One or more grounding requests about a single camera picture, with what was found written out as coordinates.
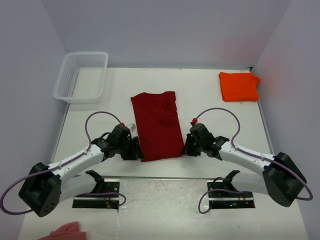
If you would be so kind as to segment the dark red t shirt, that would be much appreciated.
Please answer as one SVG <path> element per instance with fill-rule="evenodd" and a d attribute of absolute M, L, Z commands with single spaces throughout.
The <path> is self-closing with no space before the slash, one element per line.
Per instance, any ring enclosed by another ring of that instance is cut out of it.
<path fill-rule="evenodd" d="M 184 141 L 176 93 L 140 93 L 131 98 L 143 162 L 182 156 Z"/>

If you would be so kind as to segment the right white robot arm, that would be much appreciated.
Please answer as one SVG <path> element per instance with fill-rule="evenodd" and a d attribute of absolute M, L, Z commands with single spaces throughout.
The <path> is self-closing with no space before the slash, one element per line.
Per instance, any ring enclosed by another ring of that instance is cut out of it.
<path fill-rule="evenodd" d="M 213 136 L 202 123 L 193 123 L 187 134 L 184 153 L 197 157 L 202 153 L 209 158 L 237 164 L 255 173 L 248 175 L 231 171 L 223 179 L 223 191 L 233 197 L 239 192 L 257 192 L 268 195 L 283 207 L 290 207 L 307 180 L 293 160 L 285 153 L 263 154 L 242 149 L 223 136 Z"/>

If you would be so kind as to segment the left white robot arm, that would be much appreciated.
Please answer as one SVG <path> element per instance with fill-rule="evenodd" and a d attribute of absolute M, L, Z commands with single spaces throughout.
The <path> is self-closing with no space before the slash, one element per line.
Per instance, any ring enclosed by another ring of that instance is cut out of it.
<path fill-rule="evenodd" d="M 32 167 L 18 195 L 39 217 L 51 213 L 62 201 L 76 196 L 118 195 L 106 190 L 105 180 L 89 168 L 120 155 L 123 160 L 143 159 L 139 138 L 128 127 L 118 124 L 112 132 L 89 141 L 83 151 L 49 165 Z"/>

